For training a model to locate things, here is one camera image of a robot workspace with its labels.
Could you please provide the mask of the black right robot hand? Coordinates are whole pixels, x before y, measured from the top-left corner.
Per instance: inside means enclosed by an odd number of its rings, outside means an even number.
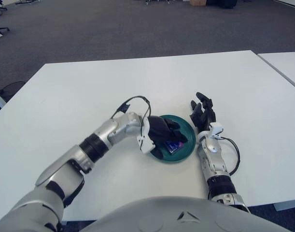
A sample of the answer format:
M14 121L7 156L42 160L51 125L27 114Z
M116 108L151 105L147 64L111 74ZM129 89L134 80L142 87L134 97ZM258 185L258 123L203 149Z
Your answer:
M200 92L196 93L196 97L199 99L199 102L196 103L194 100L191 100L192 114L190 118L199 133L209 131L210 123L216 122L212 99Z

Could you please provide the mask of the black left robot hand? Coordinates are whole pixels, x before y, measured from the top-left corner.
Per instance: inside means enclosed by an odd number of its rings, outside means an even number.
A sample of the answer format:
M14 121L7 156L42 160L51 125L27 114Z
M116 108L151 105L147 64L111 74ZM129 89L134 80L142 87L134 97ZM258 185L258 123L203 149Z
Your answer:
M160 149L162 145L188 142L186 136L179 131L180 125L177 122L160 116L149 116L148 121L150 124L148 135L155 143L155 148L151 151L151 154L159 160L164 158Z

